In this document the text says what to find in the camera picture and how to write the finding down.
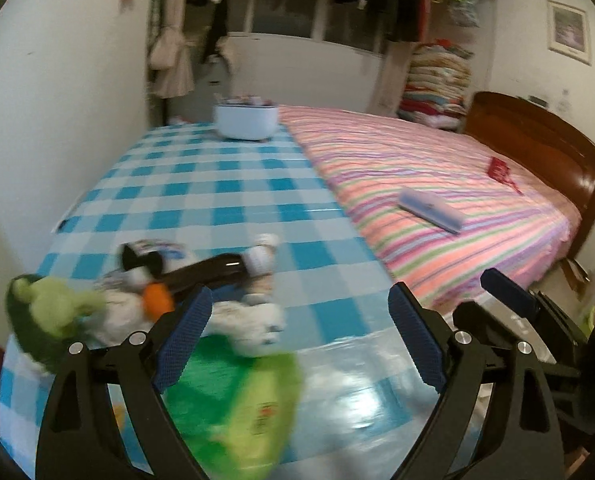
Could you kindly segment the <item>green plush toy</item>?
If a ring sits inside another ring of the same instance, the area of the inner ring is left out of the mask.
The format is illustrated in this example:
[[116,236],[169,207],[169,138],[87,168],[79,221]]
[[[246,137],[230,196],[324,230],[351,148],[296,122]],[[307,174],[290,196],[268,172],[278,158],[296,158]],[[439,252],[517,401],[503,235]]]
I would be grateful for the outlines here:
[[44,373],[56,374],[84,318],[106,307],[99,290],[76,290],[61,278],[23,274],[6,293],[6,311],[21,351]]

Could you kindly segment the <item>green plastic snack bag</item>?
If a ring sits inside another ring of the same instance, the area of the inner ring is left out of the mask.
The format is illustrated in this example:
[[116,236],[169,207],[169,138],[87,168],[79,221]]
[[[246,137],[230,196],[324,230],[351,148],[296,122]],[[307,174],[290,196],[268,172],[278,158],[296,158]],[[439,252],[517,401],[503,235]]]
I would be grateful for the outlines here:
[[302,385],[295,354],[240,356],[215,335],[200,339],[164,402],[208,476],[265,479],[288,445]]

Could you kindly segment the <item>pink striped bed sheet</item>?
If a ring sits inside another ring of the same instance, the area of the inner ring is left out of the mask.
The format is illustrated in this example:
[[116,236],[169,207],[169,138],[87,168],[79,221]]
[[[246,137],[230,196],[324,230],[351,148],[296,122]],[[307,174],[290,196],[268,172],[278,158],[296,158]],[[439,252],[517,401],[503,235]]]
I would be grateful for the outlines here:
[[448,313],[496,268],[522,286],[565,256],[581,214],[561,192],[465,134],[401,119],[282,105],[299,143],[359,234],[421,304]]

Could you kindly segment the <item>red gift bag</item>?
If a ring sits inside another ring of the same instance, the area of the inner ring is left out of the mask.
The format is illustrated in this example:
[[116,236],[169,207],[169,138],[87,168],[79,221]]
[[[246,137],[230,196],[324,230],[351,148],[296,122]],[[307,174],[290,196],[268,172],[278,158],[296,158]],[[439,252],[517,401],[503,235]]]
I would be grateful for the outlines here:
[[518,188],[518,185],[512,180],[510,168],[503,159],[492,157],[486,174],[498,183],[509,186],[509,188],[512,188],[514,192],[519,195],[523,195],[522,191]]

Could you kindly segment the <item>brown wooden headboard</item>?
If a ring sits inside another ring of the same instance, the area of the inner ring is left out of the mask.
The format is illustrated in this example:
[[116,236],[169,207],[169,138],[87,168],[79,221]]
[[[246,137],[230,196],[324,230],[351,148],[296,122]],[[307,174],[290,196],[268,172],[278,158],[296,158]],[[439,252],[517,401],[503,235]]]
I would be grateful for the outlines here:
[[549,110],[491,91],[473,96],[465,133],[518,162],[577,208],[581,223],[567,253],[575,258],[595,225],[593,141]]

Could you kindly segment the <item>orange fruit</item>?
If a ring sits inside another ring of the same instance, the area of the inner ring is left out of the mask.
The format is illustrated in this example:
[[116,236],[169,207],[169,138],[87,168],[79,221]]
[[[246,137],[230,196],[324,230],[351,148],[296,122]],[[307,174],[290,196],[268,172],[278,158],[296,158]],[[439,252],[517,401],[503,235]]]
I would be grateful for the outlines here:
[[147,318],[156,322],[162,315],[175,311],[175,301],[162,283],[150,283],[142,291],[142,305]]

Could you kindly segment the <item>crumpled printed wrapper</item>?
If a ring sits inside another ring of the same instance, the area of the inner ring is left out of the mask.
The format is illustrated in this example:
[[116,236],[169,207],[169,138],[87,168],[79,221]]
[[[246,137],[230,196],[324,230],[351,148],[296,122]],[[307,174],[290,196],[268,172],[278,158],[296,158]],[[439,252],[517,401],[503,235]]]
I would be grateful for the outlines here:
[[123,244],[119,253],[122,271],[145,268],[150,278],[160,278],[198,261],[186,246],[169,240],[134,240]]

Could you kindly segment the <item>dark brown glass bottle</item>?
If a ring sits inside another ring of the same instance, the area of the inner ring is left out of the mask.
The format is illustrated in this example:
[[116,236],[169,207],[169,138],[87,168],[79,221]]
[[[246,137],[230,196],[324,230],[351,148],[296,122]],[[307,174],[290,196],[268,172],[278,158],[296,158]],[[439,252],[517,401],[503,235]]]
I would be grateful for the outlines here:
[[220,254],[215,257],[192,263],[168,274],[163,274],[160,282],[178,296],[190,292],[197,285],[218,288],[241,283],[249,278],[249,273],[239,254]]

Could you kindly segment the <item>stack of folded quilts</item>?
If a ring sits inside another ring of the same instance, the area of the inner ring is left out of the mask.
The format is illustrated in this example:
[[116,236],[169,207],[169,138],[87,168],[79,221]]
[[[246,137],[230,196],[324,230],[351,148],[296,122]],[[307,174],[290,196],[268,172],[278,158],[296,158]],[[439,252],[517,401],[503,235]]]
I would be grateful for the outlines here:
[[449,40],[413,50],[397,117],[427,127],[457,131],[467,115],[473,53]]

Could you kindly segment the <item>white round basin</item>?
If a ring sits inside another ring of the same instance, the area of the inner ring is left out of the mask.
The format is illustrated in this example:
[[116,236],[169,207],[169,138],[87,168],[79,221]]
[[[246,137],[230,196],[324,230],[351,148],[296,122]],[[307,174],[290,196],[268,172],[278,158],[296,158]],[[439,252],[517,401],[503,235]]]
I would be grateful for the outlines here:
[[216,104],[214,122],[224,138],[240,141],[262,141],[279,129],[277,105]]

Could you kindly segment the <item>beige tied curtain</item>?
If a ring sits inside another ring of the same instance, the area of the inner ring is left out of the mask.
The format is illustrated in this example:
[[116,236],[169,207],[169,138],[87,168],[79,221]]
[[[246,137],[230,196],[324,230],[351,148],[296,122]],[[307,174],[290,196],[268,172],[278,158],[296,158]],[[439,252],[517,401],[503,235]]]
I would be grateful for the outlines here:
[[149,55],[149,67],[156,72],[152,92],[160,99],[180,98],[194,90],[185,18],[186,0],[162,0],[160,30]]

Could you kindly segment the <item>framed wall picture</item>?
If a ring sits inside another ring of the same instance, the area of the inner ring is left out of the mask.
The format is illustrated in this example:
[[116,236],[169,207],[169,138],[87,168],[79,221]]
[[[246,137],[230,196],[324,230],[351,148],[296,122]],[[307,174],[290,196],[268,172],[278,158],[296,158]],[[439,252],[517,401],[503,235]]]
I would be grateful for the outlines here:
[[590,66],[591,47],[586,12],[553,0],[547,1],[547,9],[549,50]]

